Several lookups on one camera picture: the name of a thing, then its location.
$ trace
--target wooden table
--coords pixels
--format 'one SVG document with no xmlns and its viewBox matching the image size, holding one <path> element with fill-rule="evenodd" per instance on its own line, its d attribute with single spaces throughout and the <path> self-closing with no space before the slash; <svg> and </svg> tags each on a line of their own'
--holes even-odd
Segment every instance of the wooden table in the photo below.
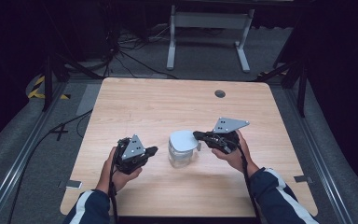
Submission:
<svg viewBox="0 0 358 224">
<path fill-rule="evenodd" d="M 214 92 L 222 90 L 224 98 Z M 61 211 L 94 189 L 103 162 L 117 140 L 137 133 L 145 147 L 158 147 L 141 175 L 117 195 L 121 217 L 254 217 L 243 175 L 218 160 L 202 143 L 192 162 L 174 169 L 168 160 L 170 133 L 210 131 L 219 117 L 249 120 L 241 129 L 260 167 L 274 168 L 313 215 L 317 208 L 269 86 L 264 83 L 107 78 L 98 95 Z"/>
</svg>

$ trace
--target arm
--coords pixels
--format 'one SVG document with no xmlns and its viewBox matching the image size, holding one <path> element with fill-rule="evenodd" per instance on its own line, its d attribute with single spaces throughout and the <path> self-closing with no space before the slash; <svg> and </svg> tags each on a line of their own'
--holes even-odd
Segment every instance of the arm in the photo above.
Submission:
<svg viewBox="0 0 358 224">
<path fill-rule="evenodd" d="M 115 151 L 116 148 L 113 147 L 109 157 L 104 162 L 100 180 L 95 189 L 87 190 L 80 195 L 76 204 L 65 218 L 63 222 L 64 224 L 109 223 L 110 200 L 107 194 L 109 190 L 110 168 Z M 119 192 L 124 188 L 127 182 L 138 177 L 141 172 L 142 168 L 138 168 L 130 175 L 125 175 L 120 171 L 116 171 L 112 178 L 116 186 L 116 191 Z"/>
<path fill-rule="evenodd" d="M 268 223 L 317 223 L 310 213 L 297 202 L 295 194 L 275 171 L 258 168 L 251 158 L 248 145 L 242 134 L 240 131 L 237 131 L 237 134 L 240 138 L 241 148 L 230 154 L 224 154 L 214 148 L 212 153 L 243 173 L 240 150 L 243 151 L 248 163 L 246 172 L 250 178 L 251 194 L 259 204 Z"/>
</svg>

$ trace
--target white stand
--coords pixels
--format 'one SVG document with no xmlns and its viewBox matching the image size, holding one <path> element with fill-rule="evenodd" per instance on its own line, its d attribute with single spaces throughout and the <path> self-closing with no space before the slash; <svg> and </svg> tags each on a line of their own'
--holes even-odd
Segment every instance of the white stand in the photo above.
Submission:
<svg viewBox="0 0 358 224">
<path fill-rule="evenodd" d="M 171 41 L 168 50 L 167 69 L 173 70 L 175 61 L 175 27 L 205 27 L 221 29 L 242 29 L 240 41 L 235 42 L 238 56 L 241 61 L 242 71 L 250 72 L 249 64 L 246 60 L 243 46 L 246 36 L 252 23 L 255 10 L 249 10 L 248 14 L 221 14 L 221 13 L 194 13 L 194 12 L 176 12 L 175 6 L 171 9 Z"/>
</svg>

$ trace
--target black cable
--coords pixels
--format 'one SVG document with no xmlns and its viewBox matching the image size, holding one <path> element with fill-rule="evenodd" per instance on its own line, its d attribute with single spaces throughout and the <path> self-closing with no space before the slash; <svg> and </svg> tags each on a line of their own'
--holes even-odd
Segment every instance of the black cable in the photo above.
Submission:
<svg viewBox="0 0 358 224">
<path fill-rule="evenodd" d="M 62 36 L 60 30 L 58 29 L 58 27 L 56 26 L 56 24 L 55 24 L 53 18 L 51 17 L 51 15 L 50 15 L 50 13 L 49 13 L 49 11 L 48 11 L 48 8 L 46 7 L 44 1 L 40 1 L 40 2 L 42 3 L 43 9 L 44 9 L 45 12 L 48 14 L 48 18 L 49 18 L 49 20 L 50 20 L 50 23 L 53 25 L 54 30 L 57 32 L 58 36 L 60 37 L 60 39 L 61 39 L 63 45 L 65 46 L 66 50 L 68 51 L 68 53 L 69 53 L 69 54 L 72 56 L 72 58 L 74 59 L 75 56 L 72 54 L 71 50 L 69 49 L 68 45 L 66 44 L 65 39 L 63 38 L 63 36 Z"/>
<path fill-rule="evenodd" d="M 151 36 L 151 34 L 149 34 L 146 41 L 143 41 L 143 39 L 136 37 L 136 35 L 133 35 L 130 32 L 121 33 L 120 37 L 122 37 L 124 35 L 125 38 L 118 40 L 118 44 L 120 45 L 121 50 L 131 51 L 134 49 L 141 49 L 148 44 L 156 43 L 156 42 L 159 42 L 161 39 L 164 39 L 163 36 L 165 36 L 167 34 L 167 32 L 169 31 L 168 28 L 169 27 L 163 29 L 162 31 L 157 33 L 157 35 L 154 35 L 154 36 Z M 123 46 L 123 45 L 129 44 L 130 42 L 133 43 L 132 47 Z"/>
<path fill-rule="evenodd" d="M 164 72 L 159 72 L 159 71 L 157 71 L 156 69 L 153 69 L 153 68 L 149 67 L 148 65 L 146 65 L 146 64 L 144 64 L 144 63 L 142 63 L 142 62 L 140 62 L 139 60 L 133 58 L 132 56 L 130 56 L 129 54 L 127 54 L 127 53 L 125 53 L 125 52 L 123 52 L 123 51 L 120 51 L 120 53 L 122 53 L 122 54 L 128 56 L 129 58 L 133 59 L 133 60 L 136 61 L 137 63 L 140 63 L 141 65 L 145 66 L 146 68 L 150 69 L 151 71 L 153 71 L 153 72 L 155 72 L 155 73 L 157 73 L 157 74 L 163 74 L 163 75 L 167 75 L 168 77 L 173 77 L 174 79 L 179 79 L 178 77 L 176 77 L 176 76 L 174 76 L 174 75 L 171 75 L 171 74 L 168 74 L 168 73 L 164 73 Z"/>
<path fill-rule="evenodd" d="M 106 77 L 106 72 L 107 72 L 107 76 L 109 77 L 109 63 L 106 64 L 105 70 L 103 72 L 103 76 Z"/>
<path fill-rule="evenodd" d="M 251 193 L 251 184 L 250 184 L 251 182 L 250 182 L 249 175 L 248 175 L 248 162 L 246 161 L 246 157 L 242 151 L 242 147 L 241 147 L 240 143 L 238 143 L 238 147 L 239 147 L 238 150 L 241 153 L 243 176 L 245 178 L 246 187 L 248 188 L 249 197 L 251 198 L 252 206 L 254 207 L 254 210 L 255 210 L 255 217 L 257 219 L 257 222 L 258 222 L 258 224 L 261 224 L 261 218 L 260 218 L 260 214 L 257 209 L 257 205 L 255 203 L 255 198 L 252 196 L 252 193 Z"/>
<path fill-rule="evenodd" d="M 129 68 L 127 68 L 127 67 L 124 65 L 124 63 L 123 63 L 118 57 L 116 57 L 116 55 L 115 55 L 115 58 L 121 63 L 121 66 L 123 66 L 123 68 L 127 69 L 127 71 L 130 72 L 130 74 L 131 74 L 133 77 L 138 78 L 136 75 L 134 75 L 134 74 L 131 72 L 131 70 L 130 70 Z"/>
<path fill-rule="evenodd" d="M 41 143 L 49 134 L 51 134 L 51 133 L 53 133 L 54 131 L 56 131 L 57 129 L 61 128 L 61 126 L 64 126 L 64 125 L 66 125 L 66 124 L 68 124 L 68 123 L 70 123 L 70 122 L 72 122 L 72 121 L 74 121 L 74 120 L 76 120 L 76 119 L 79 119 L 79 118 L 81 118 L 81 117 L 83 117 L 83 116 L 86 116 L 86 115 L 88 115 L 88 114 L 91 113 L 91 112 L 92 112 L 92 109 L 89 110 L 88 112 L 86 112 L 86 113 L 84 113 L 84 114 L 78 116 L 78 117 L 75 117 L 75 118 L 73 118 L 73 119 L 70 119 L 70 120 L 68 120 L 68 121 L 66 121 L 66 122 L 64 122 L 64 123 L 61 123 L 61 124 L 57 125 L 56 127 L 50 129 L 50 130 L 36 143 L 36 145 L 34 146 L 34 148 L 33 148 L 32 151 L 31 151 L 31 154 L 29 155 L 27 161 L 25 162 L 24 168 L 23 168 L 22 171 L 21 171 L 20 179 L 19 179 L 19 184 L 18 184 L 18 186 L 17 186 L 16 194 L 15 194 L 15 196 L 14 196 L 13 204 L 11 205 L 10 214 L 9 214 L 8 221 L 7 221 L 8 224 L 11 223 L 11 219 L 12 219 L 13 214 L 14 214 L 14 209 L 15 209 L 15 207 L 16 207 L 16 202 L 17 202 L 17 199 L 18 199 L 18 197 L 19 197 L 19 193 L 20 193 L 20 189 L 21 189 L 21 183 L 22 183 L 22 180 L 23 180 L 23 178 L 24 178 L 25 171 L 26 171 L 26 169 L 27 169 L 27 167 L 28 167 L 28 164 L 30 163 L 30 160 L 31 160 L 31 158 L 33 157 L 34 152 L 36 151 L 37 147 L 40 145 L 40 143 Z"/>
<path fill-rule="evenodd" d="M 77 134 L 81 137 L 81 138 L 83 138 L 84 136 L 83 135 L 81 135 L 80 134 L 80 132 L 79 132 L 79 125 L 80 125 L 80 122 L 84 119 L 84 118 L 86 118 L 87 117 L 87 115 L 89 115 L 91 112 L 89 111 L 89 113 L 88 114 L 83 114 L 84 115 L 84 117 L 77 123 L 77 126 L 76 126 L 76 132 L 77 132 Z"/>
<path fill-rule="evenodd" d="M 98 69 L 100 69 L 100 68 L 103 68 L 103 67 L 106 66 L 107 64 L 109 64 L 109 61 L 108 61 L 108 60 L 106 60 L 106 61 L 104 61 L 104 62 L 102 62 L 102 63 L 99 63 L 99 64 L 92 65 L 92 66 L 90 66 L 90 67 L 85 67 L 85 68 L 89 69 L 90 71 L 95 71 L 95 70 L 98 70 Z M 73 67 L 65 67 L 65 68 L 66 68 L 66 70 L 68 70 L 68 72 L 70 72 L 70 73 L 81 73 L 81 71 L 79 71 L 79 70 L 77 70 L 77 69 L 75 69 L 75 68 L 73 68 Z"/>
<path fill-rule="evenodd" d="M 116 148 L 116 151 L 113 155 L 112 158 L 112 164 L 110 166 L 110 173 L 109 173 L 109 198 L 110 201 L 112 201 L 112 206 L 113 206 L 113 219 L 115 221 L 115 224 L 118 224 L 118 214 L 117 214 L 117 202 L 116 202 L 116 195 L 117 195 L 117 191 L 116 191 L 116 186 L 115 183 L 113 182 L 113 175 L 115 174 L 116 170 L 115 170 L 115 162 L 117 159 L 117 155 L 118 155 L 118 149 Z"/>
<path fill-rule="evenodd" d="M 116 24 L 118 21 L 118 13 L 117 7 L 113 6 L 112 1 L 109 0 L 101 0 L 99 2 L 101 14 L 103 17 L 103 25 L 104 25 L 104 32 L 106 35 L 107 44 L 110 47 L 110 50 L 116 54 L 118 52 L 118 27 Z"/>
<path fill-rule="evenodd" d="M 250 184 L 251 182 L 250 182 L 249 175 L 248 175 L 248 162 L 246 161 L 245 154 L 242 151 L 241 144 L 240 143 L 236 144 L 232 141 L 229 141 L 225 137 L 220 137 L 218 134 L 214 134 L 213 137 L 216 137 L 219 142 L 224 141 L 226 143 L 231 143 L 234 146 L 237 146 L 238 150 L 240 151 L 241 158 L 242 158 L 243 177 L 245 178 L 245 183 L 246 183 L 246 187 L 248 189 L 249 197 L 251 198 L 252 206 L 254 207 L 254 210 L 255 210 L 255 217 L 257 219 L 258 224 L 261 224 L 261 218 L 260 218 L 260 214 L 257 209 L 257 205 L 255 203 L 255 198 L 252 196 L 252 193 L 251 193 L 251 184 Z"/>
</svg>

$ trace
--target sleeve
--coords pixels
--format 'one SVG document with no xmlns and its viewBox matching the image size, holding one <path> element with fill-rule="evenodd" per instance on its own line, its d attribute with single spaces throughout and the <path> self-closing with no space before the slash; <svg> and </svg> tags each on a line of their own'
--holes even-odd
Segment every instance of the sleeve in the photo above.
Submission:
<svg viewBox="0 0 358 224">
<path fill-rule="evenodd" d="M 87 190 L 80 194 L 63 224 L 108 224 L 110 221 L 109 209 L 109 197 L 104 192 L 97 189 Z"/>
<path fill-rule="evenodd" d="M 258 170 L 250 177 L 250 186 L 268 223 L 318 223 L 274 170 Z"/>
</svg>

